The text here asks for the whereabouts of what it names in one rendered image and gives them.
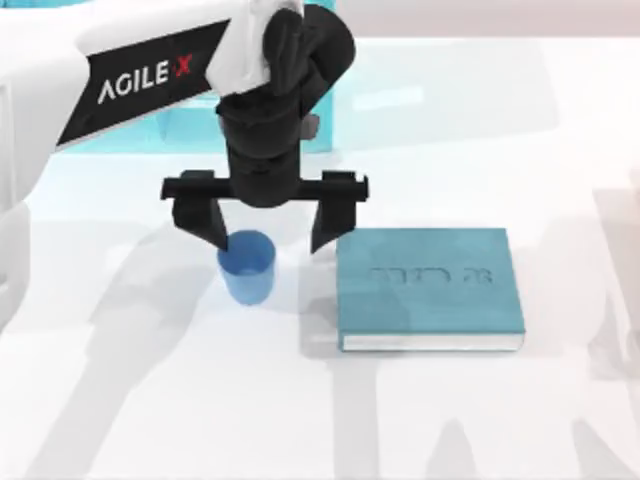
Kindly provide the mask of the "blue cup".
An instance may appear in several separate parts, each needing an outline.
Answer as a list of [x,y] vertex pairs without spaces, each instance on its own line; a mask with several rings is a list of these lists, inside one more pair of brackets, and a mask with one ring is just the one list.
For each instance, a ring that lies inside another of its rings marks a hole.
[[265,233],[239,230],[228,238],[228,248],[217,253],[227,290],[242,305],[258,305],[274,283],[276,247]]

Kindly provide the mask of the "teal book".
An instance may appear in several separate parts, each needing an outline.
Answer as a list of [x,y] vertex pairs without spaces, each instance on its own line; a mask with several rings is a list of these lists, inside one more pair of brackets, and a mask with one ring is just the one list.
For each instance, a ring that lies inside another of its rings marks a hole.
[[511,352],[526,327],[503,228],[362,228],[336,245],[344,352]]

